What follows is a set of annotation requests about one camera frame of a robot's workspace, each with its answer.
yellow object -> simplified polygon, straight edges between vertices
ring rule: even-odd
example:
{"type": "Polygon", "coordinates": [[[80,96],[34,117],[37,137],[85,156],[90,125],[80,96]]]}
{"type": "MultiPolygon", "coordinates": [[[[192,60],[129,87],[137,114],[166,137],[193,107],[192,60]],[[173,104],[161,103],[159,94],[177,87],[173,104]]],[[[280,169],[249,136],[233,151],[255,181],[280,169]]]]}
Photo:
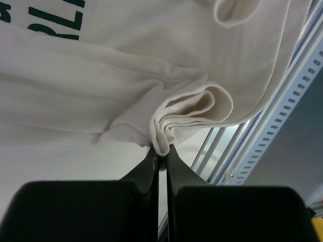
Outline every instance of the yellow object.
{"type": "Polygon", "coordinates": [[[317,218],[312,220],[314,229],[317,233],[319,241],[323,242],[323,219],[317,218]]]}

white t-shirt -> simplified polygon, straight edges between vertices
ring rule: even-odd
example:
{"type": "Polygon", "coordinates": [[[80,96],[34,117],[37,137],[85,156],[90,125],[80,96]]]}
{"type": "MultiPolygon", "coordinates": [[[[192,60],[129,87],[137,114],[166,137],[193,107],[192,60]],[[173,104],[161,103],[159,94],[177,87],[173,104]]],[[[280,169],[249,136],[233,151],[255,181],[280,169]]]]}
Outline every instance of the white t-shirt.
{"type": "Polygon", "coordinates": [[[166,155],[200,128],[263,109],[310,3],[0,0],[0,124],[166,155]]]}

white fabric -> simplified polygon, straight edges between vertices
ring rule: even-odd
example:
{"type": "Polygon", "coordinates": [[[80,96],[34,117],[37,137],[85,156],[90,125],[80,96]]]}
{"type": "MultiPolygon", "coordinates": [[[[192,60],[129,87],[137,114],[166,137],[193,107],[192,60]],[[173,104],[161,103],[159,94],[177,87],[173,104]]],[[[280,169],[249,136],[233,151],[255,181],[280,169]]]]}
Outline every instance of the white fabric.
{"type": "MultiPolygon", "coordinates": [[[[152,143],[166,155],[200,128],[261,111],[311,1],[0,2],[10,6],[10,23],[0,21],[0,124],[98,134],[101,144],[152,143]],[[36,17],[31,7],[69,20],[78,11],[81,28],[36,17]],[[30,31],[32,24],[79,40],[30,31]]],[[[33,139],[47,142],[42,132],[33,139]]]]}

folded fabric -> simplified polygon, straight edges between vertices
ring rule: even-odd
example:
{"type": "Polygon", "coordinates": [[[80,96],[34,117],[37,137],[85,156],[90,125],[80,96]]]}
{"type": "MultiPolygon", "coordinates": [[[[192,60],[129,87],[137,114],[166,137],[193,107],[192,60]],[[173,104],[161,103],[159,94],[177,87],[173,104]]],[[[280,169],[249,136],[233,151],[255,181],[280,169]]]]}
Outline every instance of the folded fabric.
{"type": "Polygon", "coordinates": [[[166,155],[200,128],[263,109],[310,3],[5,0],[0,123],[152,143],[166,155]]]}

gray surface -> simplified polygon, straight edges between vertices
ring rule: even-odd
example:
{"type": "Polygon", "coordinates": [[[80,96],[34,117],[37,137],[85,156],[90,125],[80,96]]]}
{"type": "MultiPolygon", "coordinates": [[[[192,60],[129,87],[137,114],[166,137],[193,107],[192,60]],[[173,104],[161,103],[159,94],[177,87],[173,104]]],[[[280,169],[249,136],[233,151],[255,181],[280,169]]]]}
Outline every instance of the gray surface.
{"type": "Polygon", "coordinates": [[[323,183],[321,71],[262,156],[245,185],[282,185],[303,199],[323,183]]]}

